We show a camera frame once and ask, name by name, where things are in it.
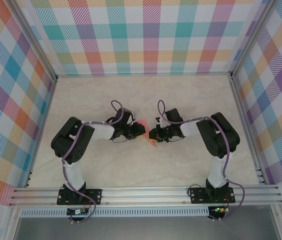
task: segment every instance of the plaid backdrop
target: plaid backdrop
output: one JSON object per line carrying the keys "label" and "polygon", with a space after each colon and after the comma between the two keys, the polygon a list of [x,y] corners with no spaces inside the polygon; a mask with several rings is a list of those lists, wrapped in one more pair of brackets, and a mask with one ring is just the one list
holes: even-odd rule
{"label": "plaid backdrop", "polygon": [[80,75],[228,72],[262,1],[18,2],[55,70]]}
{"label": "plaid backdrop", "polygon": [[36,146],[52,81],[0,0],[0,233],[15,187]]}
{"label": "plaid backdrop", "polygon": [[282,190],[282,0],[237,77],[266,173]]}

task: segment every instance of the beige floor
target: beige floor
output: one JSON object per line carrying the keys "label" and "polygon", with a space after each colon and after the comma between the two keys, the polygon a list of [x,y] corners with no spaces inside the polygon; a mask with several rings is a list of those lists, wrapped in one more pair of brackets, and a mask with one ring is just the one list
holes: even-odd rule
{"label": "beige floor", "polygon": [[[114,116],[112,99],[135,112],[137,119],[146,118],[150,129],[156,125],[159,99],[167,109],[177,108],[185,120],[222,112],[241,137],[228,177],[245,185],[258,184],[226,76],[113,76],[59,80],[30,187],[60,187],[64,183],[60,160],[50,148],[52,138],[71,116],[83,121]],[[139,137],[124,143],[91,141],[81,167],[89,187],[189,186],[205,183],[210,159],[199,135],[157,143],[157,147]]]}

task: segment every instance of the marble surface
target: marble surface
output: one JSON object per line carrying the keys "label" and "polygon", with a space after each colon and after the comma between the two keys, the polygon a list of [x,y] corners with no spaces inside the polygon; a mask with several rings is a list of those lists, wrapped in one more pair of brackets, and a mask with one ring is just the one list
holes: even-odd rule
{"label": "marble surface", "polygon": [[[30,187],[60,187],[64,183],[61,162],[50,148],[52,138],[69,117],[104,121],[114,116],[113,99],[135,112],[136,119],[146,118],[150,129],[156,125],[159,99],[167,109],[177,108],[185,120],[222,112],[241,137],[228,177],[244,185],[258,184],[226,76],[107,76],[59,80]],[[81,169],[88,187],[204,185],[211,157],[199,135],[157,143],[157,147],[144,137],[124,143],[100,139],[89,143]]]}

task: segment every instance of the aluminum rail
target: aluminum rail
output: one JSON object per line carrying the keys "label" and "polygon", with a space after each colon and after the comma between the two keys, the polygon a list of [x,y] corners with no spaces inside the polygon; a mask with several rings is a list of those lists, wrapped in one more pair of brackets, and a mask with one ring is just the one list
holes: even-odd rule
{"label": "aluminum rail", "polygon": [[[242,199],[242,190],[234,189],[237,206]],[[243,205],[277,205],[282,204],[282,196],[276,185],[245,185],[246,196]],[[186,186],[174,187],[104,187],[101,205],[106,207],[176,207],[176,206],[217,206],[220,204],[191,204]],[[57,205],[59,188],[16,188],[10,201],[11,208],[68,208],[78,207]]]}

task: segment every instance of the purple cable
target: purple cable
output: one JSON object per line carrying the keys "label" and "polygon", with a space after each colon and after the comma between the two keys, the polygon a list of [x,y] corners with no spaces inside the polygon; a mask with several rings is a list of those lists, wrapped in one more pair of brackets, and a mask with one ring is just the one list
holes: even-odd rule
{"label": "purple cable", "polygon": [[[160,110],[160,103],[163,104],[163,108],[164,108],[164,109],[163,109],[163,113],[162,113],[161,110]],[[245,199],[245,189],[244,189],[244,187],[243,187],[241,184],[239,184],[239,183],[237,183],[237,182],[233,182],[233,181],[229,180],[229,179],[226,177],[225,170],[226,170],[226,167],[227,167],[227,165],[228,165],[228,163],[229,163],[229,159],[230,159],[230,145],[229,145],[229,142],[228,142],[228,140],[227,140],[227,138],[226,138],[226,135],[225,135],[224,131],[222,130],[221,126],[220,126],[214,119],[212,119],[212,118],[209,117],[209,116],[198,117],[198,118],[190,119],[190,120],[187,120],[187,121],[178,121],[178,122],[168,121],[168,120],[163,116],[163,114],[165,113],[165,103],[163,102],[163,100],[159,100],[159,101],[157,102],[157,110],[158,110],[158,112],[159,112],[161,118],[164,119],[166,122],[168,122],[168,123],[170,123],[170,124],[185,124],[185,123],[189,123],[189,122],[192,122],[192,121],[198,121],[198,120],[206,119],[206,120],[212,121],[212,122],[216,125],[216,127],[218,128],[218,130],[220,131],[220,133],[221,133],[222,136],[223,136],[223,139],[224,139],[225,145],[226,145],[226,151],[227,151],[226,161],[225,161],[224,168],[223,168],[223,177],[224,177],[229,183],[239,186],[239,187],[242,189],[242,191],[243,191],[243,196],[242,196],[242,200],[241,200],[240,204],[237,206],[237,208],[236,208],[230,215],[224,217],[223,219],[229,218],[230,216],[232,216],[232,215],[240,208],[240,206],[241,206],[241,205],[243,204],[243,202],[244,202],[244,199]]]}
{"label": "purple cable", "polygon": [[[113,107],[116,111],[118,111],[118,110],[114,107],[113,103],[118,103],[118,104],[120,105],[120,108],[123,109],[123,105],[122,105],[119,101],[117,101],[117,100],[112,100],[112,101],[111,101],[111,105],[112,105],[112,107]],[[75,139],[74,139],[74,141],[73,141],[71,147],[69,148],[69,150],[66,152],[66,154],[63,156],[63,158],[62,158],[62,160],[61,160],[61,161],[62,161],[62,168],[63,168],[63,176],[64,176],[64,178],[65,178],[67,184],[69,185],[69,187],[70,187],[74,192],[76,192],[77,194],[79,194],[79,195],[85,197],[86,199],[88,199],[89,201],[91,201],[91,202],[93,203],[93,205],[94,205],[93,211],[91,212],[91,214],[90,214],[89,216],[85,217],[85,218],[84,218],[83,220],[81,220],[81,221],[74,221],[74,220],[72,219],[72,216],[70,216],[70,220],[72,221],[71,223],[79,224],[79,223],[83,223],[83,222],[85,222],[86,220],[88,220],[88,219],[94,214],[94,212],[95,212],[95,210],[96,210],[96,203],[95,203],[95,201],[94,201],[92,198],[90,198],[89,196],[87,196],[87,195],[85,195],[85,194],[79,192],[78,190],[76,190],[76,189],[70,184],[70,182],[69,182],[69,180],[68,180],[68,178],[67,178],[67,175],[66,175],[65,159],[67,158],[67,156],[69,156],[69,154],[70,154],[71,151],[73,150],[73,148],[74,148],[74,146],[75,146],[75,144],[76,144],[76,142],[77,142],[77,139],[78,139],[78,137],[79,137],[79,135],[80,135],[80,133],[81,133],[81,131],[82,131],[82,129],[83,129],[84,126],[89,125],[89,124],[113,125],[113,124],[116,124],[116,123],[118,123],[119,121],[121,121],[121,119],[123,118],[123,114],[124,114],[124,112],[122,111],[120,118],[119,118],[118,120],[114,121],[114,122],[111,122],[111,123],[109,123],[109,122],[99,122],[99,121],[87,121],[87,122],[83,123],[83,124],[80,126],[79,130],[77,131],[77,134],[76,134],[76,136],[75,136]]]}

